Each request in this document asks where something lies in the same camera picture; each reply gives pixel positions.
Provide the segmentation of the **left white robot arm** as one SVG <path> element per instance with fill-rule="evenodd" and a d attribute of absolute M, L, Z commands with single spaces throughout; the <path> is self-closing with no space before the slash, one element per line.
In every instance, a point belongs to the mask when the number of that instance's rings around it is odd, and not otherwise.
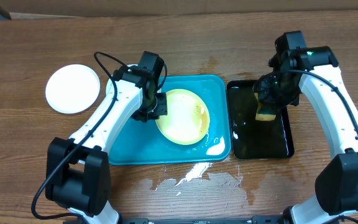
<path fill-rule="evenodd" d="M 167 73 L 163 59 L 145 51 L 137 65 L 122 64 L 108 73 L 112 92 L 90 119 L 68 139 L 54 138 L 48 146 L 46 179 L 35 194 L 31 212 L 39 220 L 75 217 L 76 223 L 121 223 L 109 203 L 111 176 L 108 155 L 129 119 L 147 122 L 166 115 L 167 97 L 161 91 Z M 43 216 L 36 204 L 44 192 L 66 213 Z"/>

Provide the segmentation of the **large white plate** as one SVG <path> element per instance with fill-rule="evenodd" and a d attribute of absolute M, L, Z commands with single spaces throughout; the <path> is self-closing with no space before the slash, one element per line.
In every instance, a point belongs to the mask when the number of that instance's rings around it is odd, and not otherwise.
<path fill-rule="evenodd" d="M 47 103 L 55 111 L 76 114 L 87 110 L 97 100 L 101 83 L 96 72 L 82 64 L 59 68 L 45 87 Z"/>

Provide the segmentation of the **small white stained plate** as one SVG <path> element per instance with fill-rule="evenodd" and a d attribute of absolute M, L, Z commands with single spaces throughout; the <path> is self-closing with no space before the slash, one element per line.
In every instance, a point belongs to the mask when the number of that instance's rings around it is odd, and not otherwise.
<path fill-rule="evenodd" d="M 137 64 L 128 65 L 128 67 L 134 67 L 134 66 L 137 66 Z M 112 88 L 112 81 L 109 79 L 107 84 L 106 84 L 106 90 L 105 90 L 106 95 L 108 95 L 111 92 L 111 88 Z"/>

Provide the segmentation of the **yellow plate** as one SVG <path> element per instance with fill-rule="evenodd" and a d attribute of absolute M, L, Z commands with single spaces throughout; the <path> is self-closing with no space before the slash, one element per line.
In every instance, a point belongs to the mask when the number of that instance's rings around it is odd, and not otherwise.
<path fill-rule="evenodd" d="M 208 132 L 210 115 L 206 103 L 186 89 L 166 92 L 167 114 L 156 120 L 159 131 L 169 141 L 191 145 L 201 141 Z"/>

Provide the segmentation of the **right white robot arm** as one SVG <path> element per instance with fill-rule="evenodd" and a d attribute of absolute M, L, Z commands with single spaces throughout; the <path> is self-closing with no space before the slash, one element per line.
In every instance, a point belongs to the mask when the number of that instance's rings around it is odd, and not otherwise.
<path fill-rule="evenodd" d="M 331 162 L 317 176 L 314 195 L 286 208 L 279 223 L 338 223 L 358 213 L 358 110 L 343 83 L 339 63 L 327 47 L 307 47 L 300 31 L 275 41 L 272 72 L 253 87 L 255 117 L 271 121 L 305 95 L 329 143 Z"/>

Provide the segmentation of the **yellow green sponge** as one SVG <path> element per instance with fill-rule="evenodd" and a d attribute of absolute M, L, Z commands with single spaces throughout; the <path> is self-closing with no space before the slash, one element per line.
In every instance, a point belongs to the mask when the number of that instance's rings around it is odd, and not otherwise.
<path fill-rule="evenodd" d="M 259 94 L 254 93 L 257 100 L 257 109 L 255 119 L 257 121 L 273 121 L 277 116 L 277 111 L 274 110 L 270 105 L 265 105 L 259 101 Z"/>

